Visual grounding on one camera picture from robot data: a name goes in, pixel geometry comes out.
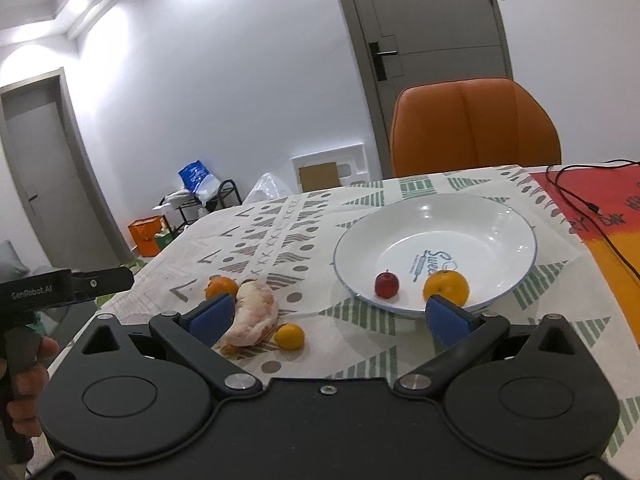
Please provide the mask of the person's left hand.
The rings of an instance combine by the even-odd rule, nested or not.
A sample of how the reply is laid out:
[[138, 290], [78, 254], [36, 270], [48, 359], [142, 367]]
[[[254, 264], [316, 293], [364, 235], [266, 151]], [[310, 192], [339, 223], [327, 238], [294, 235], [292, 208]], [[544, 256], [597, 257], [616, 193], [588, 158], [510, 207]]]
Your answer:
[[39, 399], [48, 382], [49, 373], [42, 364], [36, 364], [15, 376], [18, 398], [8, 403], [6, 412], [18, 434], [28, 438], [42, 435], [38, 419]]

